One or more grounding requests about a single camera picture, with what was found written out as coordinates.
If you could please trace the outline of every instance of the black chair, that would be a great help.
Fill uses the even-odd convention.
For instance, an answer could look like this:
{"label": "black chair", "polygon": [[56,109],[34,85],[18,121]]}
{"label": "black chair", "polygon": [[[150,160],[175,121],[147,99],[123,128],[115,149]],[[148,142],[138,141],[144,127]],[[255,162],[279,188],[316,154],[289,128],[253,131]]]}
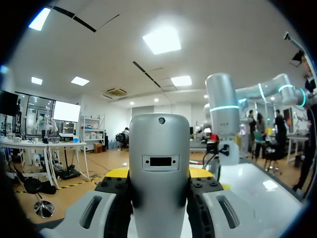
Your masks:
{"label": "black chair", "polygon": [[34,204],[34,211],[37,215],[42,218],[51,217],[54,214],[54,206],[48,201],[42,200],[42,196],[39,195],[39,192],[42,188],[42,182],[36,178],[25,178],[23,174],[14,166],[14,171],[16,176],[25,189],[25,191],[29,194],[34,194],[38,200]]}
{"label": "black chair", "polygon": [[284,145],[278,144],[278,143],[268,143],[265,148],[265,164],[264,169],[265,171],[269,172],[272,171],[273,175],[275,175],[275,172],[280,172],[280,175],[282,175],[282,171],[278,167],[278,160],[281,160],[284,158]]}
{"label": "black chair", "polygon": [[115,136],[115,140],[120,142],[119,150],[122,150],[122,148],[128,148],[128,142],[124,133],[117,134]]}

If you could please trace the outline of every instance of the yellow object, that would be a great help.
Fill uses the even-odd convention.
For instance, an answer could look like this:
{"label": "yellow object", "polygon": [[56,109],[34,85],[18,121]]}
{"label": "yellow object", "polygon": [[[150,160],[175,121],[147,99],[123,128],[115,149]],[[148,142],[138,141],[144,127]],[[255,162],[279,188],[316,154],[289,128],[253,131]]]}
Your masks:
{"label": "yellow object", "polygon": [[[128,176],[129,167],[122,167],[119,169],[111,170],[106,174],[107,177],[113,178],[126,178]],[[207,170],[189,167],[189,171],[192,178],[204,178],[204,177],[213,177],[212,173]]]}
{"label": "yellow object", "polygon": [[266,135],[273,135],[273,130],[271,127],[267,127],[265,130]]}

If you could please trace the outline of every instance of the ceiling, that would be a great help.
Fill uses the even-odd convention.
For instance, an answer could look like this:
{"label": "ceiling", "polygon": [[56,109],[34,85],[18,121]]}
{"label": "ceiling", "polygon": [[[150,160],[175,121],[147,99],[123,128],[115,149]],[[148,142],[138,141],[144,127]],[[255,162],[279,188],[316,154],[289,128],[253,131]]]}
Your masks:
{"label": "ceiling", "polygon": [[[16,84],[69,98],[102,97],[121,87],[121,107],[177,102],[204,103],[205,79],[227,72],[236,88],[287,73],[302,86],[304,69],[289,61],[297,49],[284,41],[286,31],[300,39],[266,0],[59,0],[52,5],[75,13],[87,27],[51,10],[41,31],[28,28],[12,59]],[[174,27],[182,49],[154,55],[142,36],[162,26]],[[136,61],[164,90],[132,62]],[[170,78],[189,75],[192,85],[178,87]],[[31,77],[43,84],[31,83]],[[85,86],[70,83],[79,76]]]}

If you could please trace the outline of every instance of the ceiling vent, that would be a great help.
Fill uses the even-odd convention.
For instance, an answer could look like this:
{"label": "ceiling vent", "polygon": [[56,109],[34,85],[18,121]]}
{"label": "ceiling vent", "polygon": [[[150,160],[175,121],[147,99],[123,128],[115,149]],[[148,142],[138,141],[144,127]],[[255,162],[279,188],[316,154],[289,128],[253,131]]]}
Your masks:
{"label": "ceiling vent", "polygon": [[122,88],[111,88],[103,93],[103,96],[108,99],[118,99],[127,96],[127,92]]}

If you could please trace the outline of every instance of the man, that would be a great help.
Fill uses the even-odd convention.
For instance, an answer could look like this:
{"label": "man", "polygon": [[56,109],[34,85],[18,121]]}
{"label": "man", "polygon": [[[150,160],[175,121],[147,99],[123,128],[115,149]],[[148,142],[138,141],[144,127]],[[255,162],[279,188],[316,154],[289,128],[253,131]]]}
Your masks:
{"label": "man", "polygon": [[280,114],[279,109],[276,110],[275,125],[277,126],[277,134],[275,139],[279,145],[285,146],[287,129],[285,126],[285,119]]}
{"label": "man", "polygon": [[255,137],[254,137],[254,132],[256,130],[256,125],[257,125],[257,122],[256,120],[254,120],[253,118],[253,110],[250,110],[249,111],[249,121],[251,121],[249,123],[250,125],[250,140],[249,140],[249,153],[252,153],[252,147],[253,147],[253,144],[254,144],[254,140],[255,140]]}
{"label": "man", "polygon": [[[301,63],[303,64],[305,71],[308,75],[308,77],[312,76],[312,70],[305,58],[304,52],[299,51],[299,54],[301,55]],[[305,88],[310,91],[311,93],[313,92],[313,85],[311,82],[306,79],[305,82]],[[315,130],[315,124],[317,124],[317,105],[313,105],[310,110],[307,110],[307,118],[309,121],[309,135],[308,135],[308,141],[305,142],[305,148],[304,148],[304,154],[305,154],[305,159],[302,164],[302,169],[301,169],[301,176],[299,178],[298,183],[293,187],[293,190],[302,189],[306,178],[308,176],[310,167],[313,163],[314,157],[315,157],[315,152],[316,152],[316,130]],[[314,173],[316,171],[316,163],[314,164]]]}

